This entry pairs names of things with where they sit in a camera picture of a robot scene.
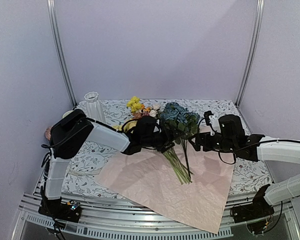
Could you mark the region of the pink flower bouquet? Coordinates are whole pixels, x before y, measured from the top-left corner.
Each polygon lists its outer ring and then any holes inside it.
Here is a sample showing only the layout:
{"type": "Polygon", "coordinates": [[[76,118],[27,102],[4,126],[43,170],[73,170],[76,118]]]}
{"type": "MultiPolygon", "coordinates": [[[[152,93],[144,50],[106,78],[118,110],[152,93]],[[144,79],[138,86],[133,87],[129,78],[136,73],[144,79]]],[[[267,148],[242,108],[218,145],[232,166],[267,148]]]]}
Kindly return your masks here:
{"type": "MultiPolygon", "coordinates": [[[[131,127],[134,127],[136,125],[138,119],[140,119],[142,117],[145,117],[145,116],[150,116],[150,117],[153,117],[153,118],[155,118],[157,120],[160,120],[160,113],[163,112],[163,110],[164,110],[164,108],[161,108],[161,105],[159,103],[155,103],[152,106],[145,106],[140,101],[140,98],[138,98],[137,96],[133,96],[127,102],[126,107],[128,109],[130,109],[131,118],[129,118],[128,120],[126,120],[123,124],[121,124],[121,125],[115,125],[113,127],[119,133],[122,133],[121,132],[122,131],[122,126],[125,123],[127,123],[127,126],[124,129],[125,130],[129,130],[131,127]]],[[[186,165],[186,159],[185,159],[182,147],[180,145],[176,144],[174,146],[174,150],[175,150],[177,156],[179,157],[180,161],[184,165],[186,165]]]]}

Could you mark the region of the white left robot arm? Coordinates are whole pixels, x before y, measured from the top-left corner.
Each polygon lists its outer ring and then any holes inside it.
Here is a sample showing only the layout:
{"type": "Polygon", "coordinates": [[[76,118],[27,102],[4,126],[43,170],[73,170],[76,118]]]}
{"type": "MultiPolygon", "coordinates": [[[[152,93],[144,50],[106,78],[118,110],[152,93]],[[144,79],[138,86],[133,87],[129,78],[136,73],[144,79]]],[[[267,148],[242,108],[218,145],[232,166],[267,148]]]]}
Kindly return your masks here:
{"type": "Polygon", "coordinates": [[[47,198],[45,209],[53,216],[64,213],[64,205],[58,200],[70,160],[77,155],[85,142],[94,142],[123,153],[133,155],[143,148],[165,152],[174,146],[175,135],[164,123],[152,116],[144,116],[127,132],[87,117],[76,109],[56,123],[50,130],[48,149],[50,157],[46,170],[43,194],[47,198]]]}

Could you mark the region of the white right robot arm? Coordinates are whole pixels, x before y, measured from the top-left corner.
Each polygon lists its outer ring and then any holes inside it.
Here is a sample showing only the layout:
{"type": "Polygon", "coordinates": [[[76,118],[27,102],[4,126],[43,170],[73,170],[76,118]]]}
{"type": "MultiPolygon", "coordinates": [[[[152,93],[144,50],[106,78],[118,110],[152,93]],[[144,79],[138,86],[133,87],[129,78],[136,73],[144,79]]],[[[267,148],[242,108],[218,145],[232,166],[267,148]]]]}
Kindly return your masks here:
{"type": "Polygon", "coordinates": [[[241,118],[233,114],[216,118],[208,112],[204,121],[209,130],[198,130],[188,140],[196,151],[232,154],[242,160],[264,162],[274,178],[274,183],[262,186],[253,197],[248,208],[252,218],[259,218],[268,206],[300,196],[300,140],[247,135],[241,118]]]}

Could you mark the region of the cream printed ribbon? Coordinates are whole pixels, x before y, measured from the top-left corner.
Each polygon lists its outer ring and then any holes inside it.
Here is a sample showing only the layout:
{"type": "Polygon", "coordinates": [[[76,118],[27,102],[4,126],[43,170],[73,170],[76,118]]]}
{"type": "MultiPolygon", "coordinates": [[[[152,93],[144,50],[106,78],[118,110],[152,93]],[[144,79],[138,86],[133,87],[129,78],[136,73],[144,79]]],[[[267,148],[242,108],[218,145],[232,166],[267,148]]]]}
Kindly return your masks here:
{"type": "Polygon", "coordinates": [[[74,169],[68,169],[67,174],[73,175],[73,176],[94,176],[99,175],[102,168],[97,168],[95,170],[74,170],[74,169]]]}

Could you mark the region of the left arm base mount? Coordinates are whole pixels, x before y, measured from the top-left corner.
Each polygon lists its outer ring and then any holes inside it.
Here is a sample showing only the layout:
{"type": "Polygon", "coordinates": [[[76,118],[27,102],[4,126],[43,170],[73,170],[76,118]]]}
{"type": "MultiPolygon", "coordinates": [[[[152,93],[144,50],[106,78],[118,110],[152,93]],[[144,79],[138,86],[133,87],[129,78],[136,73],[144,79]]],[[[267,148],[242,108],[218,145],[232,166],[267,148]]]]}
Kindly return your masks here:
{"type": "Polygon", "coordinates": [[[43,198],[38,213],[53,219],[78,223],[81,217],[82,208],[78,201],[70,200],[66,203],[62,203],[61,198],[54,200],[43,198]]]}

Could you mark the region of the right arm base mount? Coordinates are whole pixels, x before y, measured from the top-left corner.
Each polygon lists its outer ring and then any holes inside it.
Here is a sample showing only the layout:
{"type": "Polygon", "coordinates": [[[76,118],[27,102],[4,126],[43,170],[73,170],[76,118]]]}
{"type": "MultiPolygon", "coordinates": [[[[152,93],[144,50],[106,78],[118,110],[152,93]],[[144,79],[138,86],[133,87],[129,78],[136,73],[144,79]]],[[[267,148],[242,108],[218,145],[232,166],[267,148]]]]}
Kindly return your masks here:
{"type": "Polygon", "coordinates": [[[270,184],[262,186],[252,199],[252,203],[246,205],[236,205],[230,209],[230,216],[235,223],[251,221],[273,215],[274,208],[264,199],[266,190],[270,184]]]}

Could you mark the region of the pink wrapping paper sheet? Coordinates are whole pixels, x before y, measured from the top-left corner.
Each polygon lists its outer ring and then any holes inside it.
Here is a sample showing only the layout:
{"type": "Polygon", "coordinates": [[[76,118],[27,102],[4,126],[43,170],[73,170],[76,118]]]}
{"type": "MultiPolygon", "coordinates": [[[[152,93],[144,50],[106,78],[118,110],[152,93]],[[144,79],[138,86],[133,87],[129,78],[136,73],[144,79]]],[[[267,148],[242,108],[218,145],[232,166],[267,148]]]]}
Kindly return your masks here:
{"type": "Polygon", "coordinates": [[[181,184],[163,154],[142,149],[118,152],[96,176],[97,182],[155,213],[185,225],[219,231],[234,171],[231,153],[195,151],[187,146],[192,174],[181,184]]]}

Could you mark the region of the blue flower bunch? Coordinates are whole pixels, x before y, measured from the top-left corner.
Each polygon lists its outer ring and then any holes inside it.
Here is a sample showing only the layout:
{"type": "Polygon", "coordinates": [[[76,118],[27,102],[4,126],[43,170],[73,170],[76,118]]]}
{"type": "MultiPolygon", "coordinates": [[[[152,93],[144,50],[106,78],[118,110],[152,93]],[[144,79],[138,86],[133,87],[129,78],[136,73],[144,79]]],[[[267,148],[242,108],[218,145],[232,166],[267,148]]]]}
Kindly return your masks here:
{"type": "Polygon", "coordinates": [[[169,161],[181,184],[192,182],[192,172],[190,171],[187,155],[187,142],[189,138],[198,133],[200,119],[199,114],[189,111],[176,102],[168,102],[159,115],[160,127],[165,130],[169,137],[168,142],[165,144],[166,150],[163,150],[162,154],[169,161]],[[177,156],[174,149],[175,145],[181,146],[186,165],[177,156]]]}

